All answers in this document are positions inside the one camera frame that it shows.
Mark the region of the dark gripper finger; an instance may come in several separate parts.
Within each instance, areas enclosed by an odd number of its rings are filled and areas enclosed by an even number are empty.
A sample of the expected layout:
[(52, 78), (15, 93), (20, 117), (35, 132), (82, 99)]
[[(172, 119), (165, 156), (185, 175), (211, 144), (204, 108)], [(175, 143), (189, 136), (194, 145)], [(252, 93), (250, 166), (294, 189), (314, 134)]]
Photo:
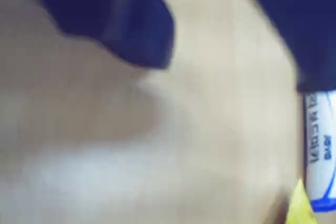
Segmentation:
[(298, 90), (335, 90), (335, 0), (257, 1), (293, 55)]
[(67, 35), (92, 39), (122, 60), (166, 69), (172, 59), (174, 19), (164, 0), (41, 0)]

